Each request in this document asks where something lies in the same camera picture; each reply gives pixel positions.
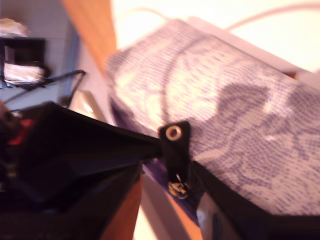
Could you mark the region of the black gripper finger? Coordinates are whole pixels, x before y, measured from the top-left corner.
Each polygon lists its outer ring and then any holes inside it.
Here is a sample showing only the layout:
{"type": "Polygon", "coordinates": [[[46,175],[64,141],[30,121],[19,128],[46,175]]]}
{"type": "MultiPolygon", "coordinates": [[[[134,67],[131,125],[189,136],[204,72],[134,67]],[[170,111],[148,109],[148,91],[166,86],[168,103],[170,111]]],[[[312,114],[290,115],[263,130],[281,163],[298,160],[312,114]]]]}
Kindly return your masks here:
{"type": "Polygon", "coordinates": [[[198,198],[196,215],[204,240],[267,240],[268,214],[231,190],[196,161],[191,182],[198,198]]]}
{"type": "Polygon", "coordinates": [[[79,180],[161,154],[157,138],[118,128],[54,102],[21,110],[20,141],[10,141],[7,165],[14,189],[47,202],[79,180]]]}
{"type": "Polygon", "coordinates": [[[100,181],[71,209],[71,240],[131,240],[142,196],[142,167],[120,169],[100,181]]]}

